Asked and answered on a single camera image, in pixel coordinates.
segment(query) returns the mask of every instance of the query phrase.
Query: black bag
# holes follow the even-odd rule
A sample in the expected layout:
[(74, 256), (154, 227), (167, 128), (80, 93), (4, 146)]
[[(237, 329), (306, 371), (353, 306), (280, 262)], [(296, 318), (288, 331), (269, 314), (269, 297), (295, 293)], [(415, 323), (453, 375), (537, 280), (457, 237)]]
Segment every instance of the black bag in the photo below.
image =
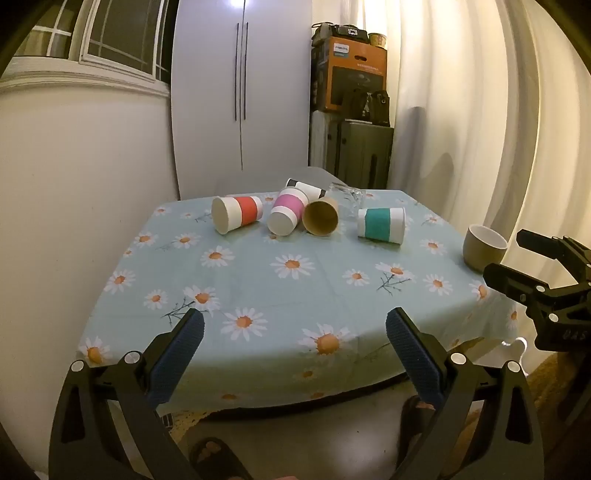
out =
[(355, 25), (331, 25), (333, 37), (348, 38), (361, 43), (369, 43), (367, 30), (360, 30)]

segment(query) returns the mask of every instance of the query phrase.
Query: brown paper cup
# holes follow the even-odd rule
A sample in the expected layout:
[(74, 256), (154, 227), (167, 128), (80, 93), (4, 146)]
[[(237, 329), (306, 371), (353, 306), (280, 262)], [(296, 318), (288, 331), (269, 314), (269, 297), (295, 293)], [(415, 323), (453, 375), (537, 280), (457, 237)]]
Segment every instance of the brown paper cup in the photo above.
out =
[(330, 235), (339, 224), (339, 204), (332, 198), (322, 197), (308, 204), (301, 220), (312, 235)]
[(507, 252), (507, 240), (482, 225), (470, 225), (464, 238), (462, 254), (468, 267), (482, 273), (489, 263), (501, 263)]

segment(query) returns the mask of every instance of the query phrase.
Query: pink-banded paper cup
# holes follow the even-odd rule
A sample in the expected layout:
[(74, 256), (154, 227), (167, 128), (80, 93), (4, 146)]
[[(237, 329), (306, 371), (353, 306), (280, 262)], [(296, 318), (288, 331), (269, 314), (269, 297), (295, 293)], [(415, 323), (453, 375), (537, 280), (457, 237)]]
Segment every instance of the pink-banded paper cup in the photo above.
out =
[(289, 235), (301, 220), (308, 203), (308, 197), (299, 189), (287, 187), (281, 190), (267, 219), (267, 227), (276, 235)]

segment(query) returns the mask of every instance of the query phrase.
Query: glass cup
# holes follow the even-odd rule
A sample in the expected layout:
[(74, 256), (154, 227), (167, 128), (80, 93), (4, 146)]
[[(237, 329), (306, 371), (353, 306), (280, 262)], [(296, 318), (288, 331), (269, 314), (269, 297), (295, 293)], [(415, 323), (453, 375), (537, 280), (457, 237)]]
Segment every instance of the glass cup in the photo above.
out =
[(339, 204), (339, 217), (343, 220), (357, 220), (360, 208), (363, 208), (365, 190), (348, 187), (342, 183), (333, 182), (326, 193)]

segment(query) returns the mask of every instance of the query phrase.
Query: paper cup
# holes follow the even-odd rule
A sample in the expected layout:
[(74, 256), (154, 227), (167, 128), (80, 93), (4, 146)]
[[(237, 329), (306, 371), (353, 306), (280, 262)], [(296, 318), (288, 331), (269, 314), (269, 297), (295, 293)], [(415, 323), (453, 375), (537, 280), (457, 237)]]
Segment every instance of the paper cup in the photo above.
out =
[(301, 220), (308, 203), (308, 197), (301, 190), (292, 187), (281, 190), (267, 219), (267, 227), (276, 235), (289, 235)]
[(314, 187), (313, 185), (308, 185), (307, 183), (303, 183), (302, 181), (297, 181), (294, 179), (287, 180), (285, 184), (285, 188), (293, 187), (295, 189), (301, 190), (306, 194), (308, 197), (308, 201), (313, 202), (314, 200), (318, 200), (326, 195), (326, 190), (322, 190), (318, 187)]
[(401, 244), (404, 240), (406, 213), (403, 208), (361, 208), (357, 234), (374, 240)]
[(313, 235), (330, 235), (339, 224), (339, 204), (328, 197), (315, 200), (304, 209), (301, 221)]
[(212, 201), (212, 219), (222, 235), (262, 217), (259, 197), (217, 197)]

